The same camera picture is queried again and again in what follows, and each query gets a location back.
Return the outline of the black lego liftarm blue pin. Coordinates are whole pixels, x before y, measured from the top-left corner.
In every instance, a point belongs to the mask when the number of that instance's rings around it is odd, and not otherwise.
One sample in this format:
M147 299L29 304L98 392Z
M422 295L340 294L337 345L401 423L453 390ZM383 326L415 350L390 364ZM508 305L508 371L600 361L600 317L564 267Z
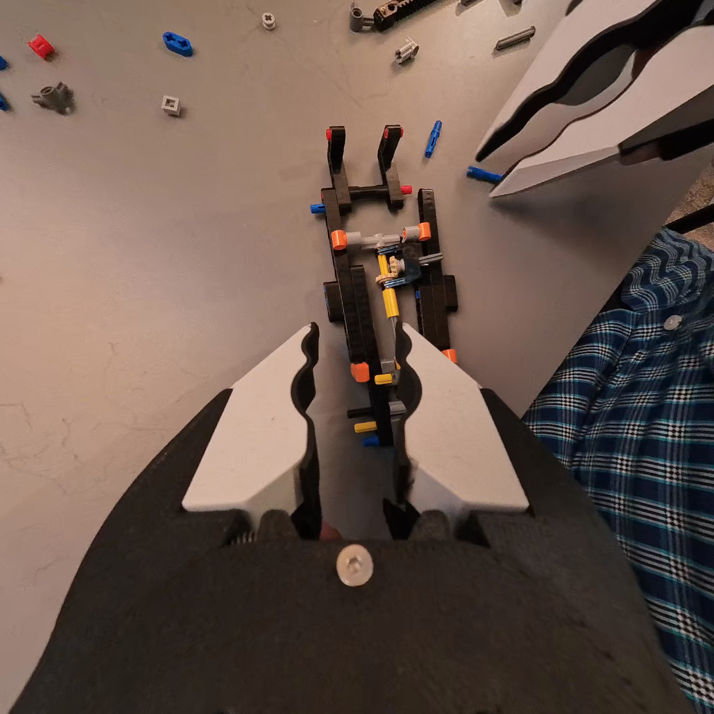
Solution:
M331 186L321 189L321 200L311 204L311 213L325 218L326 226L341 225L342 217L350 213L356 202L356 195L348 183L344 164L345 127L329 126L326 130L327 165Z

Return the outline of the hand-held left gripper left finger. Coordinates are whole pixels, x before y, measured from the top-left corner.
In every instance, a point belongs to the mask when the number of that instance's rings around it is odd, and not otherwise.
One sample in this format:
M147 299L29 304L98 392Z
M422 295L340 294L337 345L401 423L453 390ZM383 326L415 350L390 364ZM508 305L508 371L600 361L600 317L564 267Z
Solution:
M303 326L233 384L183 496L185 511L292 515L306 500L318 341L317 324Z

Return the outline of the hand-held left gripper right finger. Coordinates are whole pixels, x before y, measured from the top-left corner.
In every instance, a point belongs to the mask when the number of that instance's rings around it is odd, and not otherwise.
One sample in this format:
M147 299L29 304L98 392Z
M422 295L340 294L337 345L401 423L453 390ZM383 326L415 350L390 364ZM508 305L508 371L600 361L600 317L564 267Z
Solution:
M418 512L523 513L529 507L480 385L411 326L402 359L415 372L415 406L408 406L404 445L406 501Z

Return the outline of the dark grey lego axle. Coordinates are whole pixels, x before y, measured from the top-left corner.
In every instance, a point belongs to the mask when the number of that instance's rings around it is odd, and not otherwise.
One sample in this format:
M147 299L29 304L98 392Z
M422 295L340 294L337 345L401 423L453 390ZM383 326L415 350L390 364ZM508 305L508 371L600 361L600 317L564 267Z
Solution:
M530 26L527 29L510 34L496 41L494 46L495 52L502 52L506 49L511 49L522 44L528 43L536 34L536 27Z

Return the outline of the black lego liftarm axle tube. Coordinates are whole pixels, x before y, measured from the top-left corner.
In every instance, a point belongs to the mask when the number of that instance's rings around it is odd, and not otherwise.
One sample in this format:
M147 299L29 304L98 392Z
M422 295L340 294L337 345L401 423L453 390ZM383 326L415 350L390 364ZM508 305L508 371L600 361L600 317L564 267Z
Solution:
M411 196L414 192L411 184L401 182L394 162L396 149L403 134L404 128L401 125L388 124L385 126L377 150L381 183L373 186L349 186L349 196L352 202L381 202L392 213L402 210L406 197Z

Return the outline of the black lego chassis assembly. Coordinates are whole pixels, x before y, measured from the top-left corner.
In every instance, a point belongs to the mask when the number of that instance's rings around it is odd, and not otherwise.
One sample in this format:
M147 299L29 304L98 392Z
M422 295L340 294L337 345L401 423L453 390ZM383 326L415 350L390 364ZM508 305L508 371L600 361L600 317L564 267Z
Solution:
M354 430L362 434L365 446L393 445L393 421L399 410L392 395L400 380L400 369L394 357L380 356L368 276L362 265L353 263L350 248L370 251L377 258L376 282L390 325L396 327L401 318L397 291L411 287L419 333L457 362L448 323L449 315L459 307L457 287L454 276L444 273L441 265L443 253L433 189L419 189L417 204L416 224L397 234L372 236L344 230L333 189L324 189L321 202L310 207L312 214L325 218L334 264L335 279L324 283L328 320L344 326L351 375L368 389L369 405L348 411L349 418L363 419Z

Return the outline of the person's plaid shirt torso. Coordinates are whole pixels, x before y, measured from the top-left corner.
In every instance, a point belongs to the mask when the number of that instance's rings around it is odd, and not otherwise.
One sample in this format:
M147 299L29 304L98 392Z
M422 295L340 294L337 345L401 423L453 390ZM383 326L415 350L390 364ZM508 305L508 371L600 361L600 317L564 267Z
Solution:
M713 712L713 252L662 228L523 421L588 492Z

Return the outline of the black lego gear rack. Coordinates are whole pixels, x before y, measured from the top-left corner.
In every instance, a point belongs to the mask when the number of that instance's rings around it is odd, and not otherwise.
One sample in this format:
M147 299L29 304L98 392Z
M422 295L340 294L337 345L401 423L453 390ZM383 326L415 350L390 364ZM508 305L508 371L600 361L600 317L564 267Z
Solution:
M379 32L387 31L434 3L436 1L383 1L373 12L372 27Z

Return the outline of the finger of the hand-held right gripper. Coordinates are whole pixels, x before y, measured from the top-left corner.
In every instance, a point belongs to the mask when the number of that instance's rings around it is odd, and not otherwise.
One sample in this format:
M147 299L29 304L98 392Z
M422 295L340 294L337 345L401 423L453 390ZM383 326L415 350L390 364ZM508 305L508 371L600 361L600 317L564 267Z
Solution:
M591 166L620 163L618 145L651 124L676 130L712 118L713 25L700 23L657 51L616 99L520 160L490 197L512 196Z
M613 47L627 42L619 31L639 22L656 1L573 2L541 47L476 152L484 161L520 133L551 103L558 103L580 76Z

